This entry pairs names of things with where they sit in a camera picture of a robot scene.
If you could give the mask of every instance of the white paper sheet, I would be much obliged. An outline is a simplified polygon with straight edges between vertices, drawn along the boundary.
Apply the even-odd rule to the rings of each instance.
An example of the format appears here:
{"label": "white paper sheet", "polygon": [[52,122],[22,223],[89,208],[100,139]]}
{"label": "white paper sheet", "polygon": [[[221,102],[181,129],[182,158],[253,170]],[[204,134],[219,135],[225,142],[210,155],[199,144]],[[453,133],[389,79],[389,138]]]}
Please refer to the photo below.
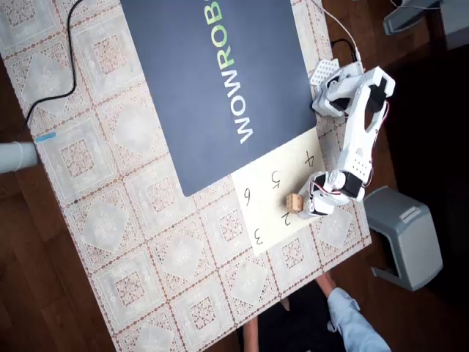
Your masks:
{"label": "white paper sheet", "polygon": [[324,169],[313,128],[232,174],[255,255],[313,221],[288,213],[286,197],[299,192],[313,172]]}

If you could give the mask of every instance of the table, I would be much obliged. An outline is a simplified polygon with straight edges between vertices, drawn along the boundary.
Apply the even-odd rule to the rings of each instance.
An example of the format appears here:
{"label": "table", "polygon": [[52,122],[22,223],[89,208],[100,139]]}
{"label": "table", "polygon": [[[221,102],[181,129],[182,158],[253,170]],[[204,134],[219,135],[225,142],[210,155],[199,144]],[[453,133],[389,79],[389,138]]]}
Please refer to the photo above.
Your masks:
{"label": "table", "polygon": [[[73,0],[6,0],[0,53],[23,111],[71,85]],[[332,53],[323,14],[293,1],[310,73]],[[371,243],[361,203],[343,245],[319,219],[255,257],[230,177],[185,198],[117,0],[85,0],[72,20],[78,88],[33,114],[37,150],[119,351],[200,351]],[[344,121],[319,119],[327,168]]]}

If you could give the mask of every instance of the white device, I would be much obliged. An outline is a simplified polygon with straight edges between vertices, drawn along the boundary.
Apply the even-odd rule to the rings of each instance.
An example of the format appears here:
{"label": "white device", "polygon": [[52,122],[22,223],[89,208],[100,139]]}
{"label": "white device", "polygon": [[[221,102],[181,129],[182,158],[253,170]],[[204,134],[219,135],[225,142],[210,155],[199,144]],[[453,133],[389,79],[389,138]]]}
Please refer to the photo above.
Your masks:
{"label": "white device", "polygon": [[[322,60],[310,78],[319,93],[312,108],[322,116],[348,116],[344,146],[334,170],[310,176],[299,195],[301,218],[332,214],[337,205],[361,201],[372,174],[372,149],[383,124],[396,82],[381,68],[363,71],[360,61],[339,67],[337,60]],[[373,113],[365,129],[365,111]]]}

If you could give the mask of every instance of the dark blue mat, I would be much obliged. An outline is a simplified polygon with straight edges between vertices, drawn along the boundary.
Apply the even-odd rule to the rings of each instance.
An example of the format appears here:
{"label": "dark blue mat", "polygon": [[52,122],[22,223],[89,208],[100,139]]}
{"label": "dark blue mat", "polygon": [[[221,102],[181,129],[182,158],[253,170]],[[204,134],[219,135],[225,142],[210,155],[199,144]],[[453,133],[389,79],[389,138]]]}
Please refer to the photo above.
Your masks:
{"label": "dark blue mat", "polygon": [[316,125],[289,0],[121,2],[184,195]]}

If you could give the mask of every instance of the black cable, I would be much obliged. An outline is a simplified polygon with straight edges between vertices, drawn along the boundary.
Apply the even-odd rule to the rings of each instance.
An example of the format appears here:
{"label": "black cable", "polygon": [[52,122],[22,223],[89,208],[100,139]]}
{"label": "black cable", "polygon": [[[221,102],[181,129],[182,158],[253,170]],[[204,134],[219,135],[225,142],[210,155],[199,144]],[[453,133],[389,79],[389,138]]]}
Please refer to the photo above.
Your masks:
{"label": "black cable", "polygon": [[345,42],[345,43],[347,43],[347,44],[349,45],[350,53],[352,53],[352,61],[353,61],[353,62],[357,62],[357,54],[356,54],[356,52],[355,52],[355,49],[353,48],[352,43],[351,43],[349,40],[347,40],[347,39],[345,39],[345,38],[340,38],[340,39],[338,39],[338,40],[332,40],[332,41],[330,42],[330,45],[331,45],[332,47],[334,47],[335,44],[337,44],[337,43],[339,43],[339,42]]}
{"label": "black cable", "polygon": [[53,97],[42,98],[42,99],[39,99],[39,100],[36,100],[35,102],[33,102],[33,104],[31,105],[31,108],[29,108],[28,114],[26,115],[26,121],[24,122],[23,128],[21,129],[21,132],[18,135],[18,139],[21,137],[24,130],[26,130],[28,128],[29,119],[31,119],[32,112],[34,111],[34,108],[37,106],[37,104],[44,103],[45,101],[66,98],[66,97],[71,96],[75,92],[75,89],[76,89],[76,71],[75,71],[75,59],[73,58],[73,46],[72,46],[72,34],[71,34],[71,31],[70,31],[70,20],[72,18],[73,10],[82,1],[83,0],[77,0],[76,3],[73,4],[72,8],[70,9],[70,12],[68,13],[68,17],[67,17],[68,48],[69,48],[69,51],[70,51],[70,64],[72,66],[72,76],[73,76],[72,89],[68,93],[61,94],[61,95],[55,95]]}

